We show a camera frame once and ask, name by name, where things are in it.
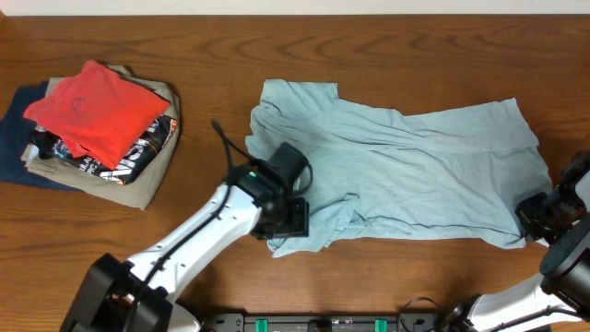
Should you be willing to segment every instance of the white wall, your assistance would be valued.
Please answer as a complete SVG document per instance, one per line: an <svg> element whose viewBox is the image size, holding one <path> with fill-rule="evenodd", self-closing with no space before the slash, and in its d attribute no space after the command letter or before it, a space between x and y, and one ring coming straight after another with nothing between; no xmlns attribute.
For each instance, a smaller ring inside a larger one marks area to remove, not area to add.
<svg viewBox="0 0 590 332"><path fill-rule="evenodd" d="M26 15L589 14L590 0L0 0Z"/></svg>

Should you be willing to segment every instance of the dark blue folded shirt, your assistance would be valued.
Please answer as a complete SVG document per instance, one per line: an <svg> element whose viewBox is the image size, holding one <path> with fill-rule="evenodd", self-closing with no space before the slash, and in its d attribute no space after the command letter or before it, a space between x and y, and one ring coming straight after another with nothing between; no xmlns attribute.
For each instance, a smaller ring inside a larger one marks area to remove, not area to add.
<svg viewBox="0 0 590 332"><path fill-rule="evenodd" d="M0 182L32 185L41 188L76 190L27 171L20 156L29 144L35 122L22 117L27 107L45 97L47 82L38 87L18 88L5 117L0 120Z"/></svg>

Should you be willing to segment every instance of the green tape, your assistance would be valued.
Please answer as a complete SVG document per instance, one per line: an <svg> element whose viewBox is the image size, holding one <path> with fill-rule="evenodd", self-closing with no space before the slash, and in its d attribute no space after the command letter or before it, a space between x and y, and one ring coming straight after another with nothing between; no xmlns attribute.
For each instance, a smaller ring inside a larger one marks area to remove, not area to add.
<svg viewBox="0 0 590 332"><path fill-rule="evenodd" d="M256 319L256 332L268 332L268 321L266 319Z"/></svg>
<svg viewBox="0 0 590 332"><path fill-rule="evenodd" d="M375 332L387 332L387 321L385 319L375 319Z"/></svg>

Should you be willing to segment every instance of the wooden table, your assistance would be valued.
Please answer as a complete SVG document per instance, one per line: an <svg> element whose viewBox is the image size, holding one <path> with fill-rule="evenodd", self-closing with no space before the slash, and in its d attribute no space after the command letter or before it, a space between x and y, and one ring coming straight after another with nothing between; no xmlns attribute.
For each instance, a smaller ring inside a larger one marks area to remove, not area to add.
<svg viewBox="0 0 590 332"><path fill-rule="evenodd" d="M17 87L74 75L88 59L170 82L182 137L146 211L0 184L2 331L56 330L96 258L125 259L197 211L225 172L210 118L243 147L266 78L334 81L344 99L403 114L516 97L554 181L576 150L590 148L589 17L8 18L0 112ZM393 313L417 296L450 306L532 276L545 252L364 239L273 259L264 242L244 238L183 297L201 313Z"/></svg>

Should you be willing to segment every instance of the light blue cloth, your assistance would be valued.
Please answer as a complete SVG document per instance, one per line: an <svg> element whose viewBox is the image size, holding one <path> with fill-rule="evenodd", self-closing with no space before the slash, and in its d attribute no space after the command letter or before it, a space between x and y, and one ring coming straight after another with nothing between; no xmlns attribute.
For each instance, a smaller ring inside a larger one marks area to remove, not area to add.
<svg viewBox="0 0 590 332"><path fill-rule="evenodd" d="M523 247L513 211L551 188L515 99L403 116L341 100L334 83L273 79L251 128L246 146L257 158L288 141L313 166L304 195L310 236L269 241L274 257L360 237L481 238Z"/></svg>

